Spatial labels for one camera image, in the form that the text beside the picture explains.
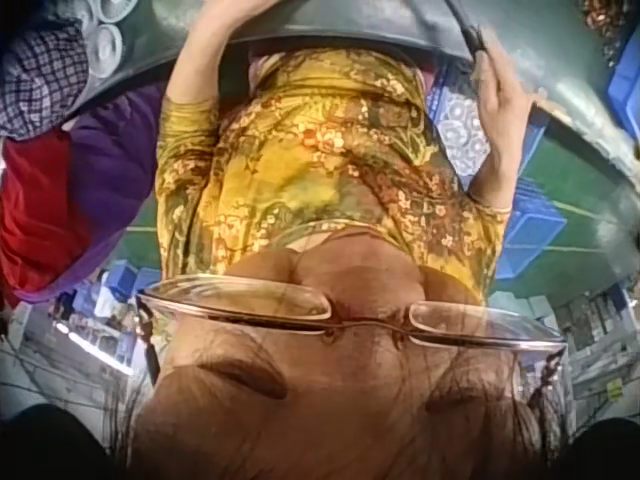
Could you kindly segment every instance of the green floor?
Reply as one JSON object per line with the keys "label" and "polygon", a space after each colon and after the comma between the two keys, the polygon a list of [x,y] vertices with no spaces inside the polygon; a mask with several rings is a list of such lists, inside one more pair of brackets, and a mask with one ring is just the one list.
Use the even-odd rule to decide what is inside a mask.
{"label": "green floor", "polygon": [[[640,225],[637,197],[602,158],[569,148],[545,137],[524,173],[554,201],[567,226],[523,274],[497,281],[495,290],[517,297],[546,295],[552,305],[561,305],[582,293],[606,289],[640,268],[633,242]],[[159,268],[155,220],[156,203],[150,199],[113,258]]]}

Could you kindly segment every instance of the eyeglass frame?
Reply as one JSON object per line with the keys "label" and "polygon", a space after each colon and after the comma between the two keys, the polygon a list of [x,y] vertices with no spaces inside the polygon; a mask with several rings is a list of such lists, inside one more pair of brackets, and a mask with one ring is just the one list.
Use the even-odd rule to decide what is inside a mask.
{"label": "eyeglass frame", "polygon": [[386,323],[380,318],[352,318],[348,321],[339,319],[339,322],[331,322],[331,320],[336,320],[336,317],[333,315],[333,308],[331,308],[331,316],[328,320],[304,320],[292,318],[283,319],[278,318],[277,316],[249,315],[221,308],[202,307],[199,305],[194,305],[189,301],[169,300],[167,298],[163,298],[161,295],[154,294],[149,291],[151,288],[157,287],[164,282],[166,282],[166,280],[157,282],[150,287],[138,292],[136,296],[139,301],[142,302],[147,308],[149,308],[147,301],[150,301],[151,304],[158,305],[161,308],[164,307],[171,312],[194,315],[197,318],[223,324],[244,325],[253,328],[265,328],[269,330],[285,331],[297,334],[326,334],[331,331],[344,331],[350,328],[378,327],[391,331],[392,334],[395,335],[409,336],[414,340],[420,342],[419,345],[422,346],[433,345],[445,347],[483,348],[516,352],[550,352],[552,354],[557,353],[560,350],[564,350],[567,347],[566,340],[546,325],[538,326],[544,330],[547,330],[550,334],[550,337],[551,335],[553,335],[554,338],[549,338],[546,340],[523,340],[497,337],[477,337],[464,334],[452,335],[437,333],[434,331],[428,332],[425,330],[420,330],[419,327],[414,327],[415,330],[409,330],[405,327],[406,324],[411,324],[411,320],[409,319],[409,312],[414,305],[417,305],[420,302],[414,302],[402,309],[402,312],[397,311],[393,314],[395,316],[398,316],[398,314],[402,315],[402,324],[400,326]]}

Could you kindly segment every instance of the floral shirt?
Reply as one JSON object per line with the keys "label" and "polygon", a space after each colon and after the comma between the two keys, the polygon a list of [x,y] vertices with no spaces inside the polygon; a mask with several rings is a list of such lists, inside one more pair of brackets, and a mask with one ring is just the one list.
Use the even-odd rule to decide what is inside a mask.
{"label": "floral shirt", "polygon": [[165,277],[222,274],[267,246],[368,226],[485,297],[508,214],[461,188],[419,71],[366,50],[315,49],[270,57],[253,75],[252,100],[222,123],[210,102],[164,100]]}

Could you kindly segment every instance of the metal table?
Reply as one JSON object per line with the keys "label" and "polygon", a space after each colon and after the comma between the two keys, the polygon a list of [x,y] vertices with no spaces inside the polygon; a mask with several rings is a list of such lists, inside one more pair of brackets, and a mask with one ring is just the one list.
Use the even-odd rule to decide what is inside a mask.
{"label": "metal table", "polygon": [[[603,44],[584,25],[578,2],[464,3],[474,22],[498,32],[529,88],[545,91],[561,107],[570,128],[639,186],[633,141],[607,106],[611,71],[602,55]],[[131,13],[116,23],[124,40],[118,69],[105,79],[92,77],[74,113],[123,90],[168,78],[201,5],[202,0],[138,0]],[[469,58],[443,0],[283,0],[234,36],[221,67],[224,94],[240,94],[246,88],[239,78],[246,68],[249,42],[287,37],[380,41]]]}

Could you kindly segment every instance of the plaid cloth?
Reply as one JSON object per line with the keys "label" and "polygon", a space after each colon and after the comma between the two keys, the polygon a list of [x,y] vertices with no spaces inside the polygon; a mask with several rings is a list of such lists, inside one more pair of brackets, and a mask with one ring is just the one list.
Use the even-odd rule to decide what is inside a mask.
{"label": "plaid cloth", "polygon": [[2,59],[0,136],[28,140],[61,124],[88,77],[79,20],[47,20],[21,35]]}

